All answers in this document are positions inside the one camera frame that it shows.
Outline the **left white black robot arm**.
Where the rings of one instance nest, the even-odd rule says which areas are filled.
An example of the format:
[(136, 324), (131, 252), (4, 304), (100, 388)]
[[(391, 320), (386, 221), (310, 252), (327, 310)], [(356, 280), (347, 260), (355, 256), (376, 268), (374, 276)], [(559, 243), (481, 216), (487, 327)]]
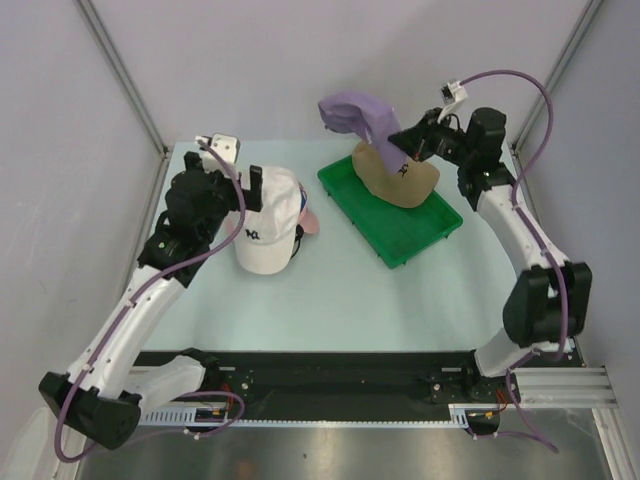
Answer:
[(263, 206), (264, 171), (250, 166), (236, 173), (227, 162), (208, 171), (194, 152), (165, 194), (150, 238), (138, 257), (129, 286), (91, 344), (63, 373), (48, 372), (38, 390), (57, 418), (54, 448), (62, 449), (69, 427), (93, 445), (115, 450), (131, 437), (141, 417), (181, 397), (207, 400), (221, 387), (218, 359), (189, 348), (135, 382), (127, 380), (142, 347), (168, 308), (186, 291), (198, 270), (220, 244), (215, 236), (227, 215), (258, 212)]

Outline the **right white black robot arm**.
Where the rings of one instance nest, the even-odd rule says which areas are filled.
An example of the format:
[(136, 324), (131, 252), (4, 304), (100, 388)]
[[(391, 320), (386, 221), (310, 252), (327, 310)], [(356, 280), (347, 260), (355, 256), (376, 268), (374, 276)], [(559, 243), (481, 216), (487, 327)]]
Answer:
[(585, 327), (593, 281), (590, 267), (571, 261), (544, 233), (517, 192), (516, 179), (502, 162), (507, 117), (476, 109), (467, 128), (453, 128), (434, 108), (413, 127), (389, 136), (416, 161), (433, 156), (457, 168), (458, 188), (487, 223), (517, 275), (502, 310), (503, 326), (474, 353), (476, 367), (463, 373), (461, 388), (473, 401), (497, 389), (497, 378), (519, 367), (543, 347), (563, 354), (567, 341)]

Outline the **tan cap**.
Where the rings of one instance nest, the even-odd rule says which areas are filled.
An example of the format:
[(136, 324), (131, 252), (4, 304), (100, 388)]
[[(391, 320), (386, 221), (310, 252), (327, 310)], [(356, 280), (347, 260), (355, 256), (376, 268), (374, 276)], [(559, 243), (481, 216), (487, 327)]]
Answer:
[(356, 145), (351, 160), (370, 194), (404, 209), (421, 206), (440, 180), (440, 171), (431, 163), (416, 162), (409, 157), (398, 172), (389, 173), (379, 153), (365, 142)]

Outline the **pink LA cap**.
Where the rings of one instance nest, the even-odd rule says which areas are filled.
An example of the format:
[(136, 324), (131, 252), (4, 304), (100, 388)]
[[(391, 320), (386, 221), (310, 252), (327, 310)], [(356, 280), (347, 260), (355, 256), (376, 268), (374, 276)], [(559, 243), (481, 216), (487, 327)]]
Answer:
[(319, 232), (318, 219), (316, 215), (308, 209), (301, 213), (299, 224), (305, 234), (314, 235)]

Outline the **blue mesh cap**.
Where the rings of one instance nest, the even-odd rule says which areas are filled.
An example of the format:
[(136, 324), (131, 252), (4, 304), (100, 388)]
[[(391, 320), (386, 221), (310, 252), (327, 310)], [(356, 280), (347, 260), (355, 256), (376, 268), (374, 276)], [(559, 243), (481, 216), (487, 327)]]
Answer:
[(300, 194), (301, 194), (301, 206), (300, 206), (300, 214), (299, 214), (299, 218), (298, 218), (298, 223), (296, 225), (296, 232), (295, 232), (295, 238), (294, 238), (294, 248), (292, 251), (292, 255), (291, 258), (294, 258), (297, 253), (299, 252), (300, 246), (301, 246), (301, 240), (304, 237), (305, 234), (305, 229), (304, 226), (302, 224), (302, 221), (304, 220), (304, 216), (305, 216), (305, 212), (306, 212), (306, 206), (307, 206), (307, 201), (308, 201), (308, 196), (306, 193), (305, 188), (303, 187), (302, 184), (299, 184), (299, 189), (300, 189)]

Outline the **purple cap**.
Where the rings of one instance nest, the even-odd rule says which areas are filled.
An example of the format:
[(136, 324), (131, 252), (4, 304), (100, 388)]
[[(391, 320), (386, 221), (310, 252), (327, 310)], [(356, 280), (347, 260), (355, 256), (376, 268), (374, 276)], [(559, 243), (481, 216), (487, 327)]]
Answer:
[(341, 91), (317, 103), (325, 129), (338, 134), (354, 134), (380, 155), (389, 174), (404, 177), (407, 155), (389, 141), (400, 132), (394, 108), (387, 102), (359, 91)]

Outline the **white NY cap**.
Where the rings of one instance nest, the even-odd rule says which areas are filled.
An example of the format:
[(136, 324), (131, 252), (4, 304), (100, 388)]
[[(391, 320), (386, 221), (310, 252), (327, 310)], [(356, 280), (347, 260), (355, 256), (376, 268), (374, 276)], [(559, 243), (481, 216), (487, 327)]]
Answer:
[(243, 269), (272, 275), (282, 271), (291, 259), (301, 206), (300, 183), (286, 168), (264, 166), (262, 170), (263, 208), (246, 213), (234, 247)]

